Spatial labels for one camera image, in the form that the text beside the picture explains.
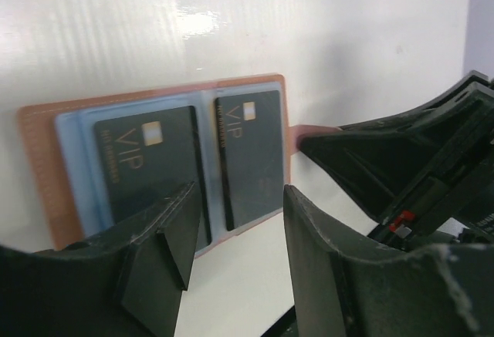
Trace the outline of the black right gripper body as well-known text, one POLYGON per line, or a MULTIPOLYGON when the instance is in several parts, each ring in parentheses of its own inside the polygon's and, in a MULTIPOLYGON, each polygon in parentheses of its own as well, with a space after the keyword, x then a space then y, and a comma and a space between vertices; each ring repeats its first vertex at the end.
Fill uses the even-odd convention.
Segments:
POLYGON ((453 218, 458 239, 493 241, 493 81, 471 71, 440 96, 367 122, 386 135, 386 172, 404 163, 394 202, 372 218, 370 238, 392 247, 431 237, 453 218))

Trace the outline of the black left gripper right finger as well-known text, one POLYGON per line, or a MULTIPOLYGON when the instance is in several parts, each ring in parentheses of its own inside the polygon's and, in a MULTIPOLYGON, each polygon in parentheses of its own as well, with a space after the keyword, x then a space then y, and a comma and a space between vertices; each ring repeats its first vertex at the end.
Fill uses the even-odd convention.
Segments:
POLYGON ((491 336, 493 247, 431 244, 403 252, 283 192, 302 336, 491 336))

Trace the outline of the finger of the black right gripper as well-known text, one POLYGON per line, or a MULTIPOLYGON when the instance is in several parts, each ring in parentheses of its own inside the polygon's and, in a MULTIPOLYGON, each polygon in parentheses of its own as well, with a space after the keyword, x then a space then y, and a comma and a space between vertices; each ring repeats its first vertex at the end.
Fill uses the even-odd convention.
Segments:
POLYGON ((368 129, 369 121, 341 126, 332 133, 302 136, 299 149, 373 220, 394 202, 407 173, 404 163, 399 163, 397 173, 385 171, 387 137, 368 129))

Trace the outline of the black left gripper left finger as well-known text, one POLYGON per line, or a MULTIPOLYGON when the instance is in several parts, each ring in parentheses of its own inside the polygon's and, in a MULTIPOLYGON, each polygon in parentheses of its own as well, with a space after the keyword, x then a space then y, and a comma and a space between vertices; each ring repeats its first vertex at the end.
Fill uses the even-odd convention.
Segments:
POLYGON ((172 336, 201 216, 197 184, 60 251, 1 249, 3 336, 172 336))

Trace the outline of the black VIP credit card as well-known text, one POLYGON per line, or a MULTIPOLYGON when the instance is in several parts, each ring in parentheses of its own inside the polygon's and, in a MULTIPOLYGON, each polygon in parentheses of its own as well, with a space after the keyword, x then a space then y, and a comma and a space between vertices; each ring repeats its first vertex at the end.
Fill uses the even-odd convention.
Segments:
POLYGON ((100 120, 93 132, 115 224, 182 184, 205 188, 193 106, 100 120))

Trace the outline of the tan leather card holder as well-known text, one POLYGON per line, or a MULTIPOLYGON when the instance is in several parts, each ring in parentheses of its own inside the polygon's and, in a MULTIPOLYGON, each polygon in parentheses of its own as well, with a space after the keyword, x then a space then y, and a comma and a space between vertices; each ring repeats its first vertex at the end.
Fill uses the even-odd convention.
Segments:
POLYGON ((156 99, 160 96, 188 96, 196 92, 210 93, 216 89, 251 86, 260 83, 278 83, 281 86, 282 96, 286 96, 284 76, 270 73, 140 90, 132 93, 43 103, 20 108, 16 113, 19 133, 32 168, 55 249, 61 250, 83 238, 82 225, 76 214, 76 205, 70 192, 69 178, 56 136, 54 119, 57 115, 97 106, 156 99))

